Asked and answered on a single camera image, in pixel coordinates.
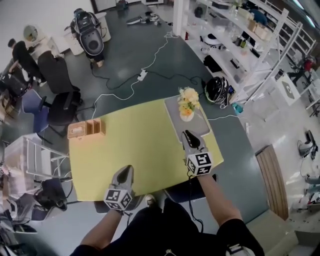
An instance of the black shirt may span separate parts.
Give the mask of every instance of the black shirt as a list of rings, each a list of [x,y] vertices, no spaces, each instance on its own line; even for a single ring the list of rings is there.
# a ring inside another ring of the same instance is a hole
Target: black shirt
[[[12,51],[13,60],[19,61],[19,64],[24,68],[28,69],[29,66],[35,64],[34,59],[29,54],[26,44],[24,41],[19,41],[15,44]]]
[[[121,237],[103,250],[89,245],[78,246],[71,256],[225,256],[229,246],[240,244],[255,256],[264,256],[260,244],[242,220],[231,219],[218,230],[217,235],[199,233],[188,223],[178,219],[168,221],[164,215],[156,221],[130,223]]]

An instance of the yellow table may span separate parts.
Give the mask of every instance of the yellow table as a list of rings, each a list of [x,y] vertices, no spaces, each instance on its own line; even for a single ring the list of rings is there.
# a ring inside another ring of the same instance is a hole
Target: yellow table
[[[79,201],[102,201],[120,168],[134,168],[133,191],[152,193],[188,180],[185,152],[168,116],[164,99],[127,107],[100,117],[106,135],[69,140],[73,184]],[[203,137],[213,165],[224,160],[211,131]]]

